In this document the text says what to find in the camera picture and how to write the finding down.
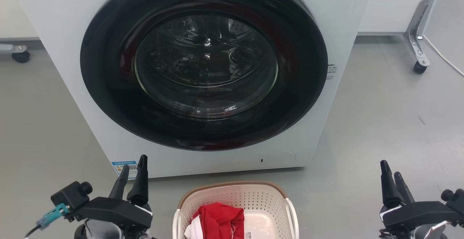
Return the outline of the metal partition leg bracket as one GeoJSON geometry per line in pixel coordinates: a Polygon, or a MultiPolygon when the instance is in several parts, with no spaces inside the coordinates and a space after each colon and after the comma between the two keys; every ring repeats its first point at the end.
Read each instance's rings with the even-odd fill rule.
{"type": "Polygon", "coordinates": [[[435,0],[421,0],[415,10],[410,24],[404,33],[404,39],[413,54],[416,62],[424,66],[430,66],[430,61],[424,54],[420,41],[425,38],[425,30],[428,25],[428,18],[435,6],[435,0]]]}

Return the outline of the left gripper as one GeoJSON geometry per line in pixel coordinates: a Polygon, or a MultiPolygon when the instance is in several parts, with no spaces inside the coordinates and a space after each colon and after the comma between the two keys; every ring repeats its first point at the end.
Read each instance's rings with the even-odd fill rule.
{"type": "Polygon", "coordinates": [[[152,213],[142,208],[149,201],[148,157],[141,155],[137,165],[137,175],[133,187],[124,201],[123,193],[129,179],[129,165],[124,165],[109,198],[96,197],[67,214],[71,222],[92,219],[113,223],[119,226],[150,228],[152,213]]]}

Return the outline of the white garment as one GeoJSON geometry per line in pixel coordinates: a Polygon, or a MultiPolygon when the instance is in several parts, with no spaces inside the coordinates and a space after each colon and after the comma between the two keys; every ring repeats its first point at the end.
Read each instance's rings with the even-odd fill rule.
{"type": "Polygon", "coordinates": [[[186,239],[204,239],[201,215],[198,215],[192,219],[191,223],[184,231],[184,237],[186,239]]]}

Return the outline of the black caster with flat foot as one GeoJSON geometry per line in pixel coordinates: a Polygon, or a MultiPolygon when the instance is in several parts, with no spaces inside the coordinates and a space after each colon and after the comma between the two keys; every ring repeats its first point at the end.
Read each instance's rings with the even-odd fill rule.
{"type": "Polygon", "coordinates": [[[26,63],[30,59],[28,48],[23,45],[12,45],[0,43],[0,54],[11,54],[12,59],[18,63],[26,63]]]}

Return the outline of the round black washer door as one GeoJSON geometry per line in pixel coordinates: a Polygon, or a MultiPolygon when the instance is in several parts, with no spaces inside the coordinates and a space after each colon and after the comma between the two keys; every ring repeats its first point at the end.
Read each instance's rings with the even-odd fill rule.
{"type": "Polygon", "coordinates": [[[107,0],[83,37],[80,67],[96,104],[129,132],[222,151],[307,114],[328,53],[301,0],[107,0]]]}

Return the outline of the white perforated laundry basket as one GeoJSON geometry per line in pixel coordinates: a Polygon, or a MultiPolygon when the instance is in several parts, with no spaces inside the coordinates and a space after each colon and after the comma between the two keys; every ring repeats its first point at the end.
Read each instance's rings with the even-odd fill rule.
{"type": "Polygon", "coordinates": [[[234,181],[193,189],[180,200],[172,225],[173,239],[184,231],[200,206],[221,203],[244,209],[245,231],[252,239],[299,239],[296,210],[285,191],[265,181],[234,181]]]}

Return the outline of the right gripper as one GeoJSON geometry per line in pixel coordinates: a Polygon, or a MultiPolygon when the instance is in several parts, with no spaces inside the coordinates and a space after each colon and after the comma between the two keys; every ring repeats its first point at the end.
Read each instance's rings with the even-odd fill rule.
{"type": "Polygon", "coordinates": [[[406,229],[443,221],[462,224],[462,214],[439,201],[415,202],[401,173],[394,173],[393,180],[388,162],[381,160],[380,165],[382,202],[385,208],[392,208],[380,214],[385,228],[406,229]]]}

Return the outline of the red garment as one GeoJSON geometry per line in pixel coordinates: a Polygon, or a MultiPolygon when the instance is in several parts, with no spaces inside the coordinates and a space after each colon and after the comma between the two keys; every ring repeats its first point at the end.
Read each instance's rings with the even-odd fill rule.
{"type": "Polygon", "coordinates": [[[200,206],[192,219],[198,215],[202,216],[204,239],[244,239],[244,209],[216,202],[200,206]]]}

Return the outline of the white front-load washing machine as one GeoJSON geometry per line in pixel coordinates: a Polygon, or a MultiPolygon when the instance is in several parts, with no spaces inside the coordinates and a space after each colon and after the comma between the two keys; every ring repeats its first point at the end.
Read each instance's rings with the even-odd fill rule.
{"type": "Polygon", "coordinates": [[[149,178],[272,169],[263,155],[290,151],[308,166],[329,114],[369,0],[301,0],[323,35],[328,71],[320,97],[295,125],[263,142],[222,151],[190,151],[153,143],[124,129],[96,104],[83,81],[80,51],[88,25],[107,0],[19,0],[96,140],[112,163],[148,157],[149,178]]]}

